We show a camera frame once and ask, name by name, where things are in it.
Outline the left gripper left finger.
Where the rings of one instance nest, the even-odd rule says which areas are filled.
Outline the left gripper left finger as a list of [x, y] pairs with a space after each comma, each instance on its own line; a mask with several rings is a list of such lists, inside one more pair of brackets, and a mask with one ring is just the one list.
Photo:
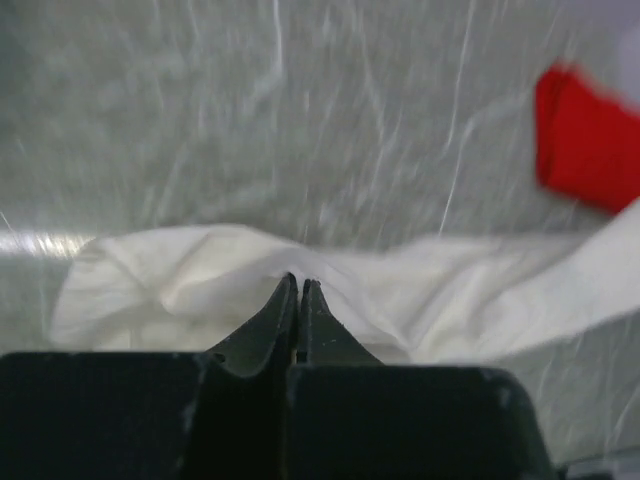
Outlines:
[[270, 369], [280, 354], [289, 356], [295, 324], [295, 277], [287, 273], [266, 304], [249, 320], [206, 351], [209, 359], [230, 375], [252, 378]]

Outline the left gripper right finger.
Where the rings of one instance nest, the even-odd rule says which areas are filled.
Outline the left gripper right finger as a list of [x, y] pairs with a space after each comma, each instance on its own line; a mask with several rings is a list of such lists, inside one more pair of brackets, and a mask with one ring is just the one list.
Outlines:
[[334, 317], [317, 280], [306, 280], [303, 286], [297, 320], [297, 363], [382, 365]]

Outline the cream white t-shirt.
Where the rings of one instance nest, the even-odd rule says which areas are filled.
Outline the cream white t-shirt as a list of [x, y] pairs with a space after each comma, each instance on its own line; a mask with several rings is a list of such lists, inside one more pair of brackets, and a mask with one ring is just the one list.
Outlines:
[[49, 337], [64, 348], [200, 350], [287, 273], [318, 281], [331, 313], [387, 361], [498, 360], [638, 310], [639, 207], [590, 234], [426, 235], [384, 253], [229, 224], [97, 239], [69, 271]]

